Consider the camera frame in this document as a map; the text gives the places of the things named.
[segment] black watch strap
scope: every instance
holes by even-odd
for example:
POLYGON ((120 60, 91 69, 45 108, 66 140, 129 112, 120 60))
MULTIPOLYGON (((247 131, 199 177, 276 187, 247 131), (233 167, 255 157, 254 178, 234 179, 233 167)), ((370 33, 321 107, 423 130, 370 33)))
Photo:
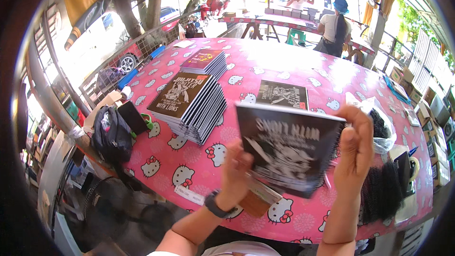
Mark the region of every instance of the black watch strap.
POLYGON ((219 218, 225 218, 228 214, 232 213, 235 209, 232 208, 230 211, 226 212, 223 211, 222 209, 218 208, 217 204, 215 203, 215 196, 218 195, 220 190, 214 190, 212 193, 210 193, 208 196, 205 197, 205 202, 204 205, 208 208, 208 210, 216 215, 219 218))

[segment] black hair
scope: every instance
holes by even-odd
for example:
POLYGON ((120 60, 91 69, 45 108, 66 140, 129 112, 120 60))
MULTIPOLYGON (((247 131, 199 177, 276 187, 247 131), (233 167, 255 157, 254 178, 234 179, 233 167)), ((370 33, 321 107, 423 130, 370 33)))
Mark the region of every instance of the black hair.
POLYGON ((348 25, 346 23, 346 20, 344 20, 344 15, 343 14, 338 14, 338 22, 337 22, 337 28, 336 28, 336 33, 335 33, 335 43, 340 43, 344 42, 344 39, 346 38, 346 33, 348 31, 348 25))

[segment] car wheel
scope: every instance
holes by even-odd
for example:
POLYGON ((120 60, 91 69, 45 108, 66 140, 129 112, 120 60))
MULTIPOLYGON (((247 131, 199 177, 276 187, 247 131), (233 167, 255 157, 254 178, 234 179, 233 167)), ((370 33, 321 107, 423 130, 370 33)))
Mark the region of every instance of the car wheel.
POLYGON ((136 66, 136 58, 132 54, 126 54, 117 62, 117 67, 125 72, 130 72, 136 66))

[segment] black backpack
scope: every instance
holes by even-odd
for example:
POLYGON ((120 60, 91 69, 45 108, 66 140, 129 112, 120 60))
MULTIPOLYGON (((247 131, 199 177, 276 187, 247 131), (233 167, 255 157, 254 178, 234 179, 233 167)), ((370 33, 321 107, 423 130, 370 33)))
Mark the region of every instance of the black backpack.
POLYGON ((93 129, 91 145, 99 152, 100 157, 112 165, 118 178, 127 187, 140 191, 140 183, 128 176, 122 169, 121 164, 130 161, 133 145, 130 128, 117 109, 108 106, 99 109, 93 129))

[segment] table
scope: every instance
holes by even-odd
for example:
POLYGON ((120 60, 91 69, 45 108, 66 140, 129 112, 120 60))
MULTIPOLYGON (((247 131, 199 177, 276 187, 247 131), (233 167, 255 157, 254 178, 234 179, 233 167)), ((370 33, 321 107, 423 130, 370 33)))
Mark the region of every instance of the table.
MULTIPOLYGON (((422 129, 411 127, 403 111, 407 106, 391 94, 377 73, 344 59, 282 43, 238 38, 196 38, 191 41, 194 44, 187 48, 167 47, 145 66, 130 83, 131 101, 140 112, 150 113, 146 110, 147 105, 155 98, 157 89, 163 89, 179 71, 179 64, 199 48, 212 48, 223 49, 227 57, 228 70, 219 80, 227 109, 202 147, 173 135, 165 122, 152 118, 155 128, 137 137, 131 159, 124 165, 147 187, 179 207, 196 210, 199 205, 174 193, 174 185, 185 183, 191 191, 203 196, 220 187, 219 165, 226 145, 239 138, 235 103, 254 101, 261 79, 268 79, 305 86, 310 110, 327 114, 333 114, 339 105, 344 104, 348 91, 357 98, 376 96, 393 119, 398 135, 396 144, 407 144, 410 148, 419 146, 414 155, 420 161, 421 168, 417 177, 419 210, 417 215, 399 228, 404 228, 431 211, 433 185, 422 129)), ((381 166, 381 156, 376 155, 374 162, 376 166, 381 166)), ((333 171, 328 171, 327 175, 333 184, 333 171)), ((265 214, 257 219, 240 209, 222 225, 284 242, 303 242, 311 238, 311 242, 318 243, 336 195, 335 189, 330 190, 326 185, 318 188, 310 200, 284 194, 286 206, 279 206, 278 211, 292 212, 288 218, 290 221, 286 223, 279 220, 281 215, 274 217, 273 214, 265 214)), ((397 228, 390 221, 363 225, 359 228, 357 240, 393 230, 397 228)))
MULTIPOLYGON (((218 21, 219 22, 231 22, 231 23, 248 23, 249 25, 247 25, 247 29, 245 30, 244 35, 246 34, 246 32, 248 31, 248 29, 250 27, 253 27, 254 31, 255 31, 255 35, 258 35, 258 33, 259 33, 259 27, 257 27, 258 24, 267 24, 267 25, 271 25, 271 26, 282 26, 282 27, 298 29, 298 30, 302 30, 302 31, 306 31, 306 32, 311 32, 314 34, 319 34, 317 25, 313 21, 283 16, 283 15, 276 15, 276 14, 265 14, 264 16, 261 16, 258 18, 223 17, 223 18, 219 18, 218 21), (312 24, 315 27, 308 27, 306 25, 307 23, 312 24)), ((364 51, 367 54, 375 53, 375 51, 369 46, 369 44, 367 42, 365 42, 363 39, 361 39, 360 37, 351 39, 351 41, 348 43, 348 45, 350 45, 356 49, 359 49, 361 51, 364 51)))

